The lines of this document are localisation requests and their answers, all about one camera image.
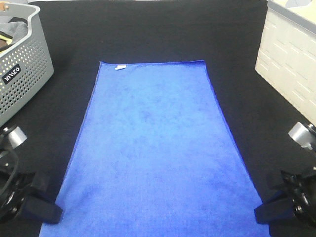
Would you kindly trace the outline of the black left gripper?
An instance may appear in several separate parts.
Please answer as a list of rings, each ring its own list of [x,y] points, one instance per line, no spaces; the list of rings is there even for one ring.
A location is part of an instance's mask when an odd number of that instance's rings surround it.
[[[58,224],[63,210],[47,194],[49,176],[40,171],[21,172],[16,152],[1,152],[9,156],[9,162],[0,166],[0,222],[29,219]]]

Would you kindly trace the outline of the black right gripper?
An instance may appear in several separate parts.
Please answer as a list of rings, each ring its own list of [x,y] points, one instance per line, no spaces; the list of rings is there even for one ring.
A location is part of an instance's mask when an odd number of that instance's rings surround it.
[[[316,225],[316,168],[295,174],[281,171],[284,190],[276,191],[254,210],[258,224],[292,220],[295,217],[310,226]]]

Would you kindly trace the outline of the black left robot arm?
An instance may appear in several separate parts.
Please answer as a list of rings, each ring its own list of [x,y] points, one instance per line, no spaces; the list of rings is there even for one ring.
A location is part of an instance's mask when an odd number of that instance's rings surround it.
[[[26,139],[18,126],[0,131],[0,157],[10,156],[10,160],[0,162],[0,222],[27,219],[57,224],[63,210],[46,195],[49,177],[39,171],[19,172],[19,157],[14,149]]]

